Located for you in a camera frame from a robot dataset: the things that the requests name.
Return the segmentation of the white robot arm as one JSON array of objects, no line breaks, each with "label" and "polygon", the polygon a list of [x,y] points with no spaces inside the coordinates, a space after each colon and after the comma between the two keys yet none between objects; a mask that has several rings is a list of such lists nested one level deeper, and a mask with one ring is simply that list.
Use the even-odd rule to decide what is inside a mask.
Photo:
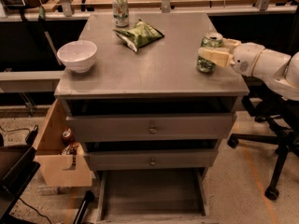
[{"label": "white robot arm", "polygon": [[291,56],[256,43],[224,38],[220,48],[201,47],[198,54],[218,66],[230,65],[245,77],[256,77],[271,91],[299,101],[299,53]]}]

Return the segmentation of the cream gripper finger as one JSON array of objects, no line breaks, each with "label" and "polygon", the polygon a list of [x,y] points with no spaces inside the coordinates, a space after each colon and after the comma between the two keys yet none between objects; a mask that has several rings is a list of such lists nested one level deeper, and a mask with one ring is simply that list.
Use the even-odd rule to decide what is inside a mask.
[{"label": "cream gripper finger", "polygon": [[233,52],[234,49],[241,44],[241,42],[239,40],[235,40],[231,38],[223,38],[222,44],[230,52]]},{"label": "cream gripper finger", "polygon": [[201,47],[198,55],[220,67],[226,67],[234,62],[233,54],[227,48]]}]

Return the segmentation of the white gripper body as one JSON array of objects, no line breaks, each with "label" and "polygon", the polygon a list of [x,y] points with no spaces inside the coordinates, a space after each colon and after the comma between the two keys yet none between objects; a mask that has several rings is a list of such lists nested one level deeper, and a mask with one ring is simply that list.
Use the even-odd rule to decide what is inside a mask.
[{"label": "white gripper body", "polygon": [[231,67],[240,75],[250,77],[256,61],[265,50],[265,46],[255,43],[244,43],[233,52]]}]

